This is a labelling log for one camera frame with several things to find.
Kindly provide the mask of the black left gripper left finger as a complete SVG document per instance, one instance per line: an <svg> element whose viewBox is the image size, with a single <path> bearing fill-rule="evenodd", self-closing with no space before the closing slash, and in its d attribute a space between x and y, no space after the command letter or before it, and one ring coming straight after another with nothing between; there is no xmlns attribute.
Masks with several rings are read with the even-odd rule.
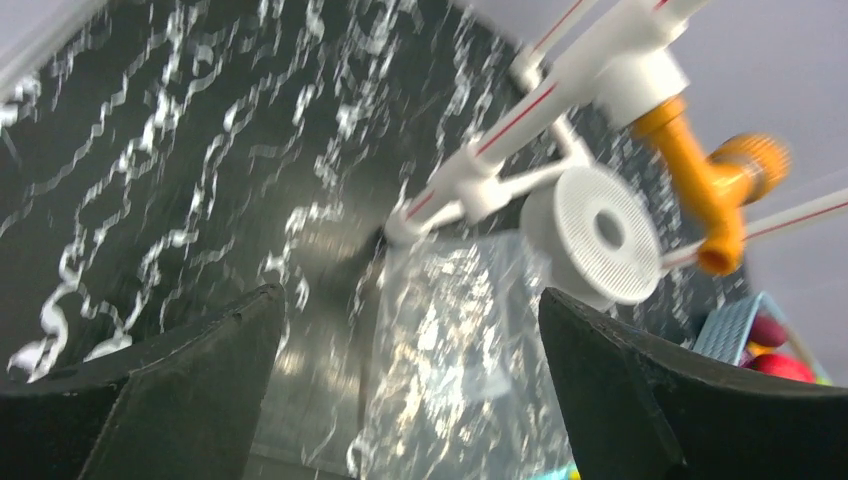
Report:
<svg viewBox="0 0 848 480"><path fill-rule="evenodd" d="M284 291L1 391L5 479L238 479L284 326Z"/></svg>

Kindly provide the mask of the red apple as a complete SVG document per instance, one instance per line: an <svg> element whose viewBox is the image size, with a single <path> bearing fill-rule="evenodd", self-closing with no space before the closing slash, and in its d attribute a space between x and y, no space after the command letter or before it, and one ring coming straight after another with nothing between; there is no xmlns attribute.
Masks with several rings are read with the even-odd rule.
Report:
<svg viewBox="0 0 848 480"><path fill-rule="evenodd" d="M755 357L747 367L760 373L794 381L815 383L813 371L803 362L781 353L768 353Z"/></svg>

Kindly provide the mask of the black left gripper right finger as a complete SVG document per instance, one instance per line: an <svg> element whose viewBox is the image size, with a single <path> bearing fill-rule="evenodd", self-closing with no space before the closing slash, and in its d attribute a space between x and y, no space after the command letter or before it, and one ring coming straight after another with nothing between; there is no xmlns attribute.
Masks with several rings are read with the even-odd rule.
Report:
<svg viewBox="0 0 848 480"><path fill-rule="evenodd" d="M555 289L538 322L585 479L843 479L847 392L709 359Z"/></svg>

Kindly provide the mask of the clear zip top bag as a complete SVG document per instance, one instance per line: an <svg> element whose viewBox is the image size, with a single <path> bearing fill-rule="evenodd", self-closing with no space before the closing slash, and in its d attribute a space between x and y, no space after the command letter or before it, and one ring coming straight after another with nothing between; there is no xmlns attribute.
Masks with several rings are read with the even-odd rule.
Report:
<svg viewBox="0 0 848 480"><path fill-rule="evenodd" d="M362 479L569 475L537 320L547 270L514 231L388 251L350 469Z"/></svg>

